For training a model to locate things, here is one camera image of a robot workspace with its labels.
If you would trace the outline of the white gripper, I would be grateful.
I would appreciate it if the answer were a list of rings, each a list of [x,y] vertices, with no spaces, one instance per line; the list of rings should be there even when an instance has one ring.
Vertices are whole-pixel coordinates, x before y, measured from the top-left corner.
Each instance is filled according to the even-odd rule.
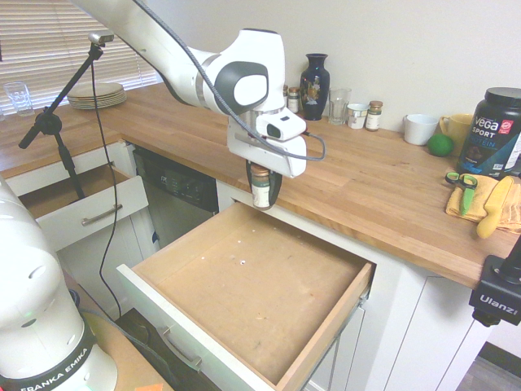
[[[306,143],[301,136],[279,142],[267,139],[272,147],[277,147],[287,153],[306,156]],[[229,119],[227,130],[227,146],[231,153],[246,160],[247,179],[252,195],[254,195],[252,163],[264,166],[269,171],[269,206],[277,201],[282,186],[282,176],[295,178],[306,169],[306,160],[289,157],[266,147],[257,139],[251,137],[234,119]]]

